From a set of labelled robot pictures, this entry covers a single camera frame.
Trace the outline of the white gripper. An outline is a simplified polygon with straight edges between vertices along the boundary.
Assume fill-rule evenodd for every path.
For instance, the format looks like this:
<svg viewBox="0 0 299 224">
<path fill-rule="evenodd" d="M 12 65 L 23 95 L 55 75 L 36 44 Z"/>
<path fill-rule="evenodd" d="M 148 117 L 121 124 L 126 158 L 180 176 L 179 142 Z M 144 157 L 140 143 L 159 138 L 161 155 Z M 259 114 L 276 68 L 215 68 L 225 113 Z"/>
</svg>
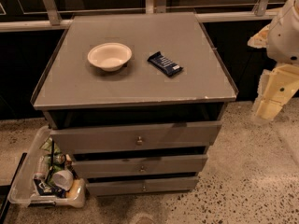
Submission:
<svg viewBox="0 0 299 224">
<path fill-rule="evenodd" d="M 288 0 L 248 45 L 267 47 L 267 56 L 278 62 L 272 71 L 263 70 L 251 115 L 255 122 L 272 121 L 299 91 L 299 66 L 292 65 L 299 64 L 299 0 Z"/>
</svg>

